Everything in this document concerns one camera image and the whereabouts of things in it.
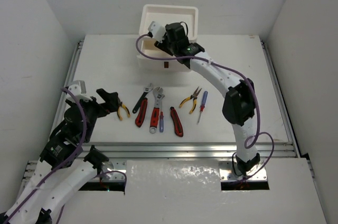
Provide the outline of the white drawer cabinet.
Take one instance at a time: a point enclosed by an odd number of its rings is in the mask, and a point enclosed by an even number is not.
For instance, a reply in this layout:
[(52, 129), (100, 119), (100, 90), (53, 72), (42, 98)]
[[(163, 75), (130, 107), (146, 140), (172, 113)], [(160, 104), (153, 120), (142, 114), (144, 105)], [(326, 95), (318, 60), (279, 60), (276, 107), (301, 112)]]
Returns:
[(146, 4), (139, 34), (142, 51), (139, 67), (152, 71), (189, 72), (184, 63), (173, 60), (173, 51), (193, 43), (198, 37), (199, 10), (193, 6)]

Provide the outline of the small blue screwdriver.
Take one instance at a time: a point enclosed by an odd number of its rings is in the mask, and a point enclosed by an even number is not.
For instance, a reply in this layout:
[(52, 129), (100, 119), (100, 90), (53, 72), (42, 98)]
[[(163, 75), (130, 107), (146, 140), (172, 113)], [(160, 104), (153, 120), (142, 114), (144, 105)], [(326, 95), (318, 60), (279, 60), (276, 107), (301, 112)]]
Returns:
[(163, 116), (163, 108), (162, 108), (162, 103), (160, 105), (159, 109), (159, 131), (162, 133), (164, 131), (164, 116)]

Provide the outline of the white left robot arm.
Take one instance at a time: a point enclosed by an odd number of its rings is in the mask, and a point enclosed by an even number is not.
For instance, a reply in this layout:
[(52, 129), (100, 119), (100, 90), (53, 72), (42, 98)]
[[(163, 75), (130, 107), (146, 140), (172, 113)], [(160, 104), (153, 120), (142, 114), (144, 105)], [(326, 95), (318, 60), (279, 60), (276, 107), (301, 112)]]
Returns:
[(82, 152), (83, 143), (90, 141), (97, 119), (117, 112), (118, 93), (98, 89), (103, 99), (99, 104), (75, 86), (62, 90), (69, 105), (64, 119), (52, 131), (21, 195), (1, 213), (1, 223), (53, 223), (55, 215), (88, 181), (115, 173), (109, 158), (92, 146), (76, 169), (64, 175)]

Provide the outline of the red black utility knife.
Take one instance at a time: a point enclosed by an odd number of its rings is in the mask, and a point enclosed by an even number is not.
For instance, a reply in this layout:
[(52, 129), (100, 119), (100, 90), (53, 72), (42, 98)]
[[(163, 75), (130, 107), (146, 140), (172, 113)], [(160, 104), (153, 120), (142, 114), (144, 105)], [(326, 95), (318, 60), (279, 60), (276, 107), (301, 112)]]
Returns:
[(135, 125), (139, 128), (142, 126), (144, 122), (146, 111), (147, 111), (147, 105), (148, 105), (148, 99), (144, 98), (141, 102), (139, 113), (135, 119)]
[(174, 107), (170, 107), (170, 116), (174, 125), (175, 135), (178, 137), (183, 137), (184, 135), (183, 126), (179, 119), (178, 113)]

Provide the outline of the yellow needle nose pliers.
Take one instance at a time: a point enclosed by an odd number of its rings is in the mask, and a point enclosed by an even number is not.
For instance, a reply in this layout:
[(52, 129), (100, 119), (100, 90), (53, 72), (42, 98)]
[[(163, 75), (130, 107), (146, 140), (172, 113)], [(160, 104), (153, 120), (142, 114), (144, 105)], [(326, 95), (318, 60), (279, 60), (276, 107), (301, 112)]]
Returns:
[(195, 109), (196, 109), (197, 98), (198, 98), (198, 95), (199, 95), (199, 93), (201, 92), (201, 90), (202, 90), (202, 88), (197, 87), (197, 88), (195, 89), (195, 91), (193, 92), (192, 95), (188, 96), (187, 98), (185, 98), (185, 99), (183, 99), (183, 100), (181, 101), (181, 103), (180, 103), (180, 105), (179, 105), (179, 108), (182, 108), (183, 105), (184, 105), (186, 102), (188, 102), (188, 101), (191, 100), (191, 101), (193, 101), (193, 105), (192, 105), (191, 110), (189, 111), (189, 114), (190, 114), (190, 115), (193, 114), (193, 112), (194, 112)]

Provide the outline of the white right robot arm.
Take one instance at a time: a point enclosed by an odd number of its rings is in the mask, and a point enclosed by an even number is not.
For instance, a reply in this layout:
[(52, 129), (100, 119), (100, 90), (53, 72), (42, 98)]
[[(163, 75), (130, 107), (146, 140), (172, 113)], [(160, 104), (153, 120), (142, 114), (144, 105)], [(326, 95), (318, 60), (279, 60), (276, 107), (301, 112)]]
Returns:
[(236, 140), (237, 168), (245, 176), (260, 161), (255, 147), (260, 122), (254, 123), (254, 119), (260, 115), (254, 83), (242, 73), (215, 63), (204, 47), (189, 40), (180, 22), (165, 26), (152, 22), (148, 31), (158, 49), (203, 76), (222, 95), (222, 114), (232, 125)]

